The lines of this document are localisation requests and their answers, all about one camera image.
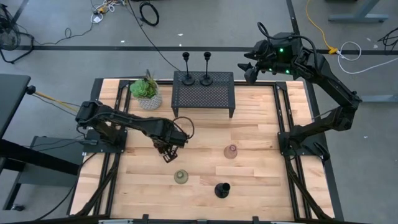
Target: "succulent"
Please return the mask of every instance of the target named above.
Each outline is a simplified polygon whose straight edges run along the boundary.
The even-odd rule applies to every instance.
[[[130,86],[130,91],[135,98],[151,99],[156,95],[156,81],[147,72],[145,78],[135,81]]]

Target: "white pot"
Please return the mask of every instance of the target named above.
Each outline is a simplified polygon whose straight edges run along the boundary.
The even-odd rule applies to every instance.
[[[162,95],[159,93],[159,86],[156,84],[156,94],[151,98],[137,98],[139,105],[145,110],[154,110],[161,106]]]

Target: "wooden table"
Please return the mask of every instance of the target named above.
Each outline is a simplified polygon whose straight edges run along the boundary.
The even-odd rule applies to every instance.
[[[103,80],[99,94],[102,103],[114,106],[118,83],[118,79]],[[287,82],[287,87],[294,123],[312,122],[303,83]],[[160,90],[163,103],[159,109],[146,111],[132,100],[129,113],[173,119],[172,86],[161,85]],[[129,129],[111,218],[141,218],[149,214],[151,219],[252,220],[258,216],[260,220],[293,220],[287,173],[277,140],[279,125],[272,88],[235,86],[235,95],[232,119],[228,118],[228,110],[180,109],[180,116],[187,116],[195,123],[195,136],[184,149],[178,150],[178,158],[169,164],[158,155],[149,138]],[[191,131],[188,123],[180,124],[186,132]],[[232,143],[238,146],[238,156],[229,160],[224,157],[223,149]],[[103,156],[95,155],[82,168],[71,214],[79,211],[96,190]],[[321,160],[316,156],[301,159],[308,191],[324,212],[333,216]],[[184,185],[174,181],[174,173],[179,169],[189,173]],[[225,199],[214,194],[214,187],[220,182],[231,184]],[[301,194],[296,191],[303,217]]]

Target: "yellow cable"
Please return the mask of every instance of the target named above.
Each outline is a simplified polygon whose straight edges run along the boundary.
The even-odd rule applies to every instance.
[[[338,49],[335,48],[335,47],[331,47],[331,46],[328,44],[328,42],[326,41],[325,33],[323,32],[323,30],[322,30],[320,27],[318,27],[318,26],[312,21],[312,19],[310,18],[310,15],[308,14],[308,4],[310,3],[310,1],[311,1],[311,0],[308,0],[308,1],[307,1],[307,5],[305,6],[305,13],[307,14],[307,18],[308,18],[308,20],[312,23],[312,25],[314,25],[316,28],[318,28],[318,30],[321,31],[322,36],[323,36],[323,41],[325,42],[326,46],[328,46],[328,48],[329,48],[329,54],[335,54],[335,53],[337,53]]]
[[[37,92],[37,91],[35,92],[35,94],[36,94],[36,95],[39,95],[39,96],[41,96],[41,97],[44,97],[44,98],[46,98],[46,99],[48,99],[48,100],[55,101],[55,102],[61,104],[62,106],[66,107],[66,108],[68,108],[68,109],[70,109],[70,110],[73,110],[74,112],[78,112],[78,110],[76,110],[75,108],[72,108],[71,106],[68,106],[67,104],[62,103],[62,101],[59,101],[59,100],[54,99],[54,98],[52,98],[51,96],[47,96],[46,94],[43,94],[43,93]]]

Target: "white cable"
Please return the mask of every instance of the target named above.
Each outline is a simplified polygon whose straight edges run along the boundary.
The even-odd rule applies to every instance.
[[[356,46],[358,47],[358,49],[359,49],[359,55],[358,55],[358,57],[356,57],[356,58],[354,58],[354,59],[350,59],[350,58],[347,58],[347,57],[345,57],[345,56],[343,55],[343,48],[344,48],[344,46],[345,46],[346,44],[354,44],[354,45],[356,45]],[[382,66],[382,65],[387,65],[388,63],[391,63],[391,62],[394,62],[394,61],[398,60],[398,58],[395,58],[395,59],[392,59],[392,60],[390,60],[390,61],[388,61],[388,62],[384,62],[384,63],[381,63],[381,64],[379,64],[379,65],[372,66],[372,67],[370,67],[370,68],[367,68],[367,69],[362,70],[362,71],[359,71],[359,72],[347,72],[347,71],[343,68],[343,66],[341,65],[340,58],[345,59],[345,60],[350,61],[350,62],[354,62],[354,61],[358,60],[358,59],[361,57],[361,55],[362,55],[362,49],[361,49],[361,47],[360,47],[357,43],[355,43],[355,42],[347,41],[347,42],[343,43],[343,45],[342,45],[341,48],[340,48],[340,51],[337,51],[337,54],[339,55],[339,56],[337,56],[338,65],[340,66],[340,68],[342,69],[342,71],[344,71],[344,72],[347,73],[347,74],[351,74],[351,75],[363,73],[363,72],[369,71],[370,69],[374,69],[374,68],[380,67],[380,66]]]
[[[114,0],[104,0],[102,5],[97,6],[94,10],[94,12],[96,12],[99,8],[104,7],[107,8],[109,11],[114,12],[114,6],[118,6],[120,5],[120,3],[115,3]],[[103,19],[104,19],[104,15],[102,13],[99,14],[94,14],[94,12],[91,14],[91,18],[90,21],[92,23],[100,23]],[[99,21],[94,21],[93,17],[97,16],[99,18]]]

